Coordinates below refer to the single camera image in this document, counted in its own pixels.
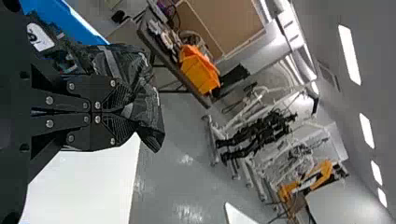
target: gray floor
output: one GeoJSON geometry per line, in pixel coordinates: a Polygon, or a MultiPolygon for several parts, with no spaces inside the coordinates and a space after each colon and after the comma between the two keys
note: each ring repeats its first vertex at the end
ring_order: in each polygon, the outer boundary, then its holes
{"type": "Polygon", "coordinates": [[[141,147],[130,223],[225,224],[226,202],[260,223],[273,218],[255,189],[209,165],[204,109],[188,94],[162,95],[162,104],[166,138],[158,154],[141,147]]]}

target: metal bolt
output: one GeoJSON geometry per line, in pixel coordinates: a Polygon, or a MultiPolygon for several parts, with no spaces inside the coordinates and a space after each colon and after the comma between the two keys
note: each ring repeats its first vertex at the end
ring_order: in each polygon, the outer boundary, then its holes
{"type": "Polygon", "coordinates": [[[100,106],[101,106],[101,105],[100,105],[100,102],[96,102],[96,103],[95,103],[95,108],[96,108],[96,109],[100,109],[100,106]]]}
{"type": "Polygon", "coordinates": [[[73,82],[70,82],[70,83],[69,83],[69,89],[70,89],[71,91],[73,91],[73,90],[75,89],[75,85],[74,85],[73,82]]]}
{"type": "Polygon", "coordinates": [[[99,117],[99,116],[96,116],[96,117],[95,117],[95,123],[100,123],[100,121],[101,121],[100,117],[99,117]]]}
{"type": "Polygon", "coordinates": [[[53,104],[53,98],[50,97],[50,96],[48,96],[48,97],[46,98],[46,104],[47,104],[47,105],[52,105],[52,104],[53,104]]]}
{"type": "Polygon", "coordinates": [[[53,128],[53,120],[52,119],[47,120],[46,127],[53,128]]]}
{"type": "Polygon", "coordinates": [[[68,142],[74,142],[74,135],[73,134],[70,134],[68,137],[67,137],[67,141],[68,142]]]}

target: orange container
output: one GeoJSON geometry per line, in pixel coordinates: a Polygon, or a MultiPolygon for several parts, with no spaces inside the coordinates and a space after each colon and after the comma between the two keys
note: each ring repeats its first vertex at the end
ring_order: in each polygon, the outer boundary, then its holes
{"type": "Polygon", "coordinates": [[[198,48],[185,45],[180,52],[181,71],[196,86],[201,94],[220,87],[219,70],[198,48]]]}

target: cable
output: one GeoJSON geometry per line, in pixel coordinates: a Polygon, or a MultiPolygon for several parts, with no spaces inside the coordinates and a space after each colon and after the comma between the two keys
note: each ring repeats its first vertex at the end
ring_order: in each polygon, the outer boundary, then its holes
{"type": "Polygon", "coordinates": [[[168,11],[168,9],[169,9],[170,7],[172,7],[172,8],[175,10],[175,12],[174,12],[174,14],[173,14],[173,16],[172,16],[172,18],[171,18],[171,21],[174,21],[175,16],[177,16],[177,20],[178,20],[177,31],[179,31],[180,28],[181,28],[181,19],[180,19],[180,15],[179,15],[178,12],[177,12],[177,7],[176,7],[175,4],[172,3],[172,5],[166,7],[165,10],[168,11]]]}
{"type": "Polygon", "coordinates": [[[238,101],[238,102],[236,102],[236,103],[233,103],[232,105],[229,105],[229,106],[227,106],[227,107],[225,107],[225,108],[223,108],[222,110],[221,110],[221,113],[222,114],[228,114],[228,113],[230,113],[233,109],[235,109],[237,106],[239,106],[240,104],[242,104],[244,101],[243,100],[240,100],[240,101],[238,101]]]}

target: white ceiling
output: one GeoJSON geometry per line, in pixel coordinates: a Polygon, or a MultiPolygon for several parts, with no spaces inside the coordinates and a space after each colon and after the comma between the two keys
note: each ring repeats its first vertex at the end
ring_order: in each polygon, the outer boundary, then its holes
{"type": "Polygon", "coordinates": [[[319,88],[322,102],[337,120],[350,161],[375,195],[378,185],[370,161],[380,166],[388,209],[396,217],[396,149],[391,141],[396,136],[396,1],[296,0],[293,4],[311,52],[338,76],[342,93],[324,80],[319,88]],[[337,30],[339,23],[352,30],[361,86],[349,79],[337,30]],[[359,113],[371,121],[375,150],[364,142],[359,113]]]}

